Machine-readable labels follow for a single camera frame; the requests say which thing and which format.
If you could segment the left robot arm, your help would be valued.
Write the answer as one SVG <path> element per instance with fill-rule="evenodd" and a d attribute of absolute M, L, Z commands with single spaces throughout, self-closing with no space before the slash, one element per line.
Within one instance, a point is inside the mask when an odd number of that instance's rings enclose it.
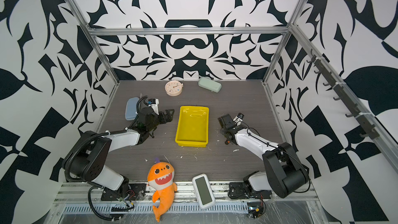
<path fill-rule="evenodd" d="M 128 178 L 105 165 L 108 153 L 128 146 L 141 145 L 161 124 L 173 121 L 175 110 L 156 113 L 152 107 L 140 110 L 132 127 L 120 131 L 86 131 L 62 163 L 68 182 L 86 182 L 115 192 L 126 192 Z"/>

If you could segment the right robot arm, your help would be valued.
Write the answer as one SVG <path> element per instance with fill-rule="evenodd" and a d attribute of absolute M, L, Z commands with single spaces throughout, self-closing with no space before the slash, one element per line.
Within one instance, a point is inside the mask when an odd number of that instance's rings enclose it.
<path fill-rule="evenodd" d="M 252 152 L 263 161 L 265 171 L 253 172 L 243 179 L 247 196 L 262 191 L 272 191 L 280 198 L 308 184 L 311 180 L 293 147 L 288 143 L 277 144 L 262 138 L 258 132 L 243 122 L 244 115 L 232 118 L 229 114 L 218 118 L 221 134 L 226 144 L 234 144 Z"/>

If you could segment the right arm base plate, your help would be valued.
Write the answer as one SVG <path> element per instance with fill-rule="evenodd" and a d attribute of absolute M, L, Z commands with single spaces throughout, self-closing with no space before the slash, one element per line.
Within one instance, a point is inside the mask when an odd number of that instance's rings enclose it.
<path fill-rule="evenodd" d="M 228 197 L 232 200 L 242 199 L 270 199 L 270 190 L 255 191 L 244 182 L 230 182 Z"/>

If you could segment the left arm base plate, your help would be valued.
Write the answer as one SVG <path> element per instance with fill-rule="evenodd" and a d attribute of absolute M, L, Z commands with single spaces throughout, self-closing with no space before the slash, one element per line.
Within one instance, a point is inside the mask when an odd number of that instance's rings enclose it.
<path fill-rule="evenodd" d="M 118 190 L 113 191 L 105 188 L 101 200 L 102 201 L 117 201 L 123 198 L 126 201 L 141 200 L 145 196 L 146 191 L 145 183 L 129 183 L 124 184 Z"/>

